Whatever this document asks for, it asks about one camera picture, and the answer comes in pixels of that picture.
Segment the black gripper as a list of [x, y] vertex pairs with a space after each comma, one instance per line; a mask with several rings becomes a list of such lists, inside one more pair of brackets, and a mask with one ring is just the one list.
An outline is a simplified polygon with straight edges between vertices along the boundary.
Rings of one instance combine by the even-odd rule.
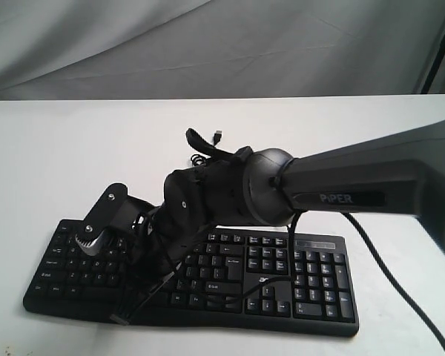
[[129, 326], [151, 298], [178, 272], [185, 255], [208, 234], [208, 226], [179, 226], [165, 209], [140, 212], [129, 253], [129, 272], [110, 319]]

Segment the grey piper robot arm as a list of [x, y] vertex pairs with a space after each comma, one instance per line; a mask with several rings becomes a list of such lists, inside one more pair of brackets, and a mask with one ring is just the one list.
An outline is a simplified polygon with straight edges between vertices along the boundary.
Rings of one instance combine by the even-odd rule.
[[445, 255], [445, 120], [303, 158], [279, 148], [221, 151], [194, 130], [186, 137], [208, 161], [170, 173], [163, 203], [131, 217], [131, 275], [111, 315], [119, 324], [218, 225], [294, 228], [307, 211], [405, 214]]

